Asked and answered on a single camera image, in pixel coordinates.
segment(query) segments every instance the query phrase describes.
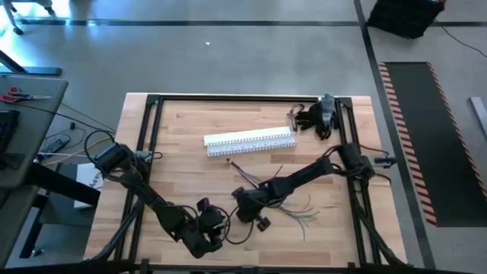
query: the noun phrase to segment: keyboard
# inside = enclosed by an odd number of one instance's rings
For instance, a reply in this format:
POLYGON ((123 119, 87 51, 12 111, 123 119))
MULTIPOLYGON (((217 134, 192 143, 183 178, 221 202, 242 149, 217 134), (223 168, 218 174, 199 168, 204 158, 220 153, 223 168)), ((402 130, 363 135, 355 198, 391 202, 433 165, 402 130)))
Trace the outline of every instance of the keyboard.
POLYGON ((7 151, 18 124, 20 113, 16 110, 0 110, 0 154, 7 151))

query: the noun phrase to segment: red scissors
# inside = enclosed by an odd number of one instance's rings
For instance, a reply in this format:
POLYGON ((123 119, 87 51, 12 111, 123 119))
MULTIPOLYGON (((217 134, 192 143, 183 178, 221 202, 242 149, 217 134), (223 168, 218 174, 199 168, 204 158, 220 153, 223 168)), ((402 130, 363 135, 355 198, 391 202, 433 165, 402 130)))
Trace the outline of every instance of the red scissors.
POLYGON ((8 89, 8 94, 0 95, 0 101, 4 103, 17 103, 23 100, 42 100, 50 98, 52 98, 52 96, 25 94, 17 87, 10 87, 8 89))

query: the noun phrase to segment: gray desk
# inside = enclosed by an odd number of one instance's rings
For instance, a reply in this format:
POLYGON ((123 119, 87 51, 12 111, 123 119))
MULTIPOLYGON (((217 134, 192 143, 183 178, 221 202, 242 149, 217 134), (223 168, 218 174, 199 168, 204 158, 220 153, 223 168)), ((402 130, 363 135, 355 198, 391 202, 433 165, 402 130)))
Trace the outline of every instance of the gray desk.
MULTIPOLYGON (((5 76, 0 78, 0 93, 5 93, 13 85, 22 88, 27 93, 53 96, 52 99, 24 102, 23 104, 56 112, 68 83, 57 79, 5 76)), ((0 239, 2 239, 0 267, 3 267, 39 191, 38 186, 20 185, 24 182, 27 170, 46 136, 54 115, 5 103, 0 103, 0 110, 21 112, 18 127, 7 152, 25 154, 25 159, 18 170, 0 171, 0 196, 4 196, 4 202, 0 208, 0 224, 2 224, 0 226, 0 239)))
MULTIPOLYGON (((52 96, 52 99, 24 101, 21 104, 56 112, 68 83, 48 78, 0 77, 0 94, 5 93, 11 86, 20 87, 23 92, 28 94, 52 96)), ((18 110, 21 113, 18 126, 6 152, 25 155, 24 161, 17 170, 0 170, 1 269, 10 256, 30 208, 32 206, 41 208, 43 205, 39 204, 45 205, 46 203, 46 197, 37 194, 40 187, 73 199, 77 198, 80 201, 86 200, 86 197, 80 197, 78 194, 88 191, 90 204, 96 204, 99 193, 46 167, 33 164, 33 159, 46 136, 54 114, 1 102, 0 110, 18 110)), ((34 233, 34 244, 37 235, 34 233)))

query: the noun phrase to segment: gray floor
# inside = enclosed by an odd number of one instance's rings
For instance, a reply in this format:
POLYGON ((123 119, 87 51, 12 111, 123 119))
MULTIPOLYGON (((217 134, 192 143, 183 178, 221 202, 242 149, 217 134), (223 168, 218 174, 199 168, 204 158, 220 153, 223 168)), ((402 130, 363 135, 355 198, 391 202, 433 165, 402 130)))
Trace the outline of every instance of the gray floor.
MULTIPOLYGON (((367 17, 375 0, 361 2, 367 17)), ((19 17, 49 17, 36 5, 16 6, 19 17)), ((357 20, 352 0, 119 0, 116 4, 110 0, 55 0, 53 7, 58 18, 70 19, 357 20)), ((438 20, 487 21, 487 2, 449 1, 438 20)), ((18 37, 7 27, 0 38, 0 49, 22 65, 63 68, 62 77, 69 82, 64 103, 112 127, 118 123, 127 92, 368 95, 374 103, 383 147, 392 150, 358 27, 21 28, 25 35, 18 37)), ((487 53, 486 27, 448 30, 487 53)), ((378 61, 432 63, 482 178, 487 181, 487 140, 466 101, 470 96, 480 96, 487 104, 487 59, 460 45, 439 27, 430 28, 418 40, 369 31, 378 61)), ((65 108, 60 111, 79 118, 65 108)), ((67 120, 56 118, 51 131, 67 125, 67 120)), ((392 170, 392 178, 409 262, 422 266, 397 170, 392 170)), ((438 268, 485 272, 487 228, 426 228, 438 268)), ((39 244, 49 247, 49 252, 33 260, 19 260, 13 254, 8 265, 80 260, 87 238, 87 229, 46 227, 39 244)))

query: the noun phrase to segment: black case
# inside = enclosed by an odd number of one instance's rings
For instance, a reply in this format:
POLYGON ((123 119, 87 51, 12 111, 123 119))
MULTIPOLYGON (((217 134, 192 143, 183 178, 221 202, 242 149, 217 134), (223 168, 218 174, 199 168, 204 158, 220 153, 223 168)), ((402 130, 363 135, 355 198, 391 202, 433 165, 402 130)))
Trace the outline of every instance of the black case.
POLYGON ((368 26, 415 39, 422 37, 444 10, 446 0, 377 0, 368 26))

